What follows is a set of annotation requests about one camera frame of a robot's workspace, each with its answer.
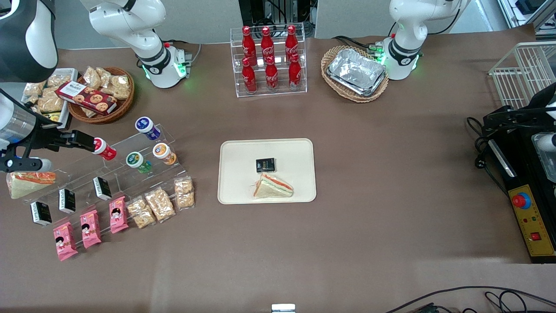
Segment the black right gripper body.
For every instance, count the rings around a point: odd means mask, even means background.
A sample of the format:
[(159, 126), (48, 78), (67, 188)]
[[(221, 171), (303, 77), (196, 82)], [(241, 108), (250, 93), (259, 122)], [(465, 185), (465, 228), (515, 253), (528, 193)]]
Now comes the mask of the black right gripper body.
[(26, 137), (26, 153), (48, 149), (58, 152), (60, 148), (73, 148), (68, 142), (69, 133), (58, 129), (59, 123), (37, 123)]

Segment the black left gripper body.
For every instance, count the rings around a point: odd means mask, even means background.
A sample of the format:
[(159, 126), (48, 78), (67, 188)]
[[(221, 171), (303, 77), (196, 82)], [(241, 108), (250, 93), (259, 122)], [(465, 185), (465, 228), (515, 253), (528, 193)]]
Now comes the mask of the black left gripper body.
[(551, 108), (520, 108), (512, 109), (503, 106), (484, 116), (484, 132), (509, 131), (514, 129), (528, 129), (537, 132), (552, 131)]

